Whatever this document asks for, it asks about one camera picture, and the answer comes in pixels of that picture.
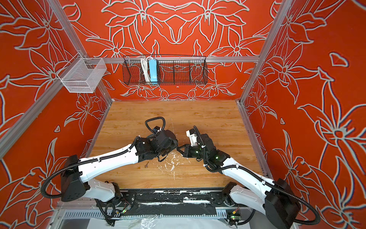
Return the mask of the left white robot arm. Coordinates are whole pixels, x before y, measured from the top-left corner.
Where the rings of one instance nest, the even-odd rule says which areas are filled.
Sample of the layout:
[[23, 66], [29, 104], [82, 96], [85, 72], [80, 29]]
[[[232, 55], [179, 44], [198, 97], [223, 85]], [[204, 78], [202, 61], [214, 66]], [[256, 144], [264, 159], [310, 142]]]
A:
[[[165, 127], [148, 127], [148, 130], [151, 135], [146, 138], [137, 136], [131, 144], [118, 150], [94, 157], [68, 157], [63, 168], [45, 179], [41, 194], [49, 199], [60, 198], [63, 202], [86, 197], [106, 203], [120, 198], [116, 184], [101, 182], [95, 178], [114, 169], [146, 160], [157, 158], [161, 162], [178, 146], [175, 134]], [[48, 193], [47, 187], [56, 176], [61, 176], [61, 193]]]

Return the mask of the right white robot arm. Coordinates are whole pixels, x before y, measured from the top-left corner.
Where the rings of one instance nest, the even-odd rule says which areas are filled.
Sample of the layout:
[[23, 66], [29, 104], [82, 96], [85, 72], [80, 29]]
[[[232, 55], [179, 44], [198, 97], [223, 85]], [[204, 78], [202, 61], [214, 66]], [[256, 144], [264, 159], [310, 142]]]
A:
[[188, 130], [186, 135], [190, 143], [178, 147], [177, 151], [185, 158], [202, 160], [209, 172], [237, 181], [229, 190], [234, 203], [262, 213], [278, 229], [289, 229], [294, 223], [316, 225], [321, 221], [318, 211], [297, 197], [284, 180], [275, 181], [242, 166], [227, 153], [216, 149], [212, 139], [201, 134], [197, 127]]

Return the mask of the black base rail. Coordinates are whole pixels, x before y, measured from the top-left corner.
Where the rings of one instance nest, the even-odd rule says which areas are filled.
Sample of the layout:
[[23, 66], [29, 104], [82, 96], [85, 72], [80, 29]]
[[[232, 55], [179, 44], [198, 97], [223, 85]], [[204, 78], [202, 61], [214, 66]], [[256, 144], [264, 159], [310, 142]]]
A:
[[223, 188], [127, 189], [116, 207], [119, 216], [219, 216], [235, 204]]

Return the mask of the light blue box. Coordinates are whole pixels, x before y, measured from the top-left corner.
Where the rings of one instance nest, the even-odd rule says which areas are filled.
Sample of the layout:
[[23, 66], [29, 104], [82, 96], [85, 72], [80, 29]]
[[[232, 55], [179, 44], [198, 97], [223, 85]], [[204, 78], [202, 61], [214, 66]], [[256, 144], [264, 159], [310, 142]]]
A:
[[150, 70], [150, 82], [154, 84], [158, 84], [157, 77], [157, 61], [155, 59], [149, 60], [149, 70]]

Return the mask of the clear plastic bin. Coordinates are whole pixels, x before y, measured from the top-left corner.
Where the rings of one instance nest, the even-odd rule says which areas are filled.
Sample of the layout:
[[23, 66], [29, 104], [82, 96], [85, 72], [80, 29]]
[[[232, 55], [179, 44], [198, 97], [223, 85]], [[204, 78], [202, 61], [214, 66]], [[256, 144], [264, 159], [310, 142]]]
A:
[[70, 93], [94, 93], [106, 71], [102, 58], [76, 58], [57, 77]]

